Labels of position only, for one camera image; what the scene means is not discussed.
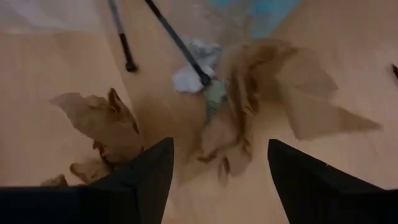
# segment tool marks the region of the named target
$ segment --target wooden floor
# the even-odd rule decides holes
[[[121,2],[137,75],[124,71],[115,38],[0,35],[1,185],[36,185],[61,172],[76,183],[68,166],[95,156],[91,141],[47,100],[67,91],[105,95],[111,86],[131,102],[147,146],[175,138],[176,172],[181,170],[203,125],[203,98],[173,90],[173,72],[185,61],[145,2]],[[170,11],[166,3],[160,6]],[[262,104],[247,171],[227,187],[215,170],[174,182],[165,223],[287,223],[267,163],[270,138],[382,188],[397,188],[398,81],[390,71],[398,63],[397,12],[395,0],[307,0],[273,36],[316,51],[339,86],[333,102],[382,124],[382,130],[297,141],[285,112]]]

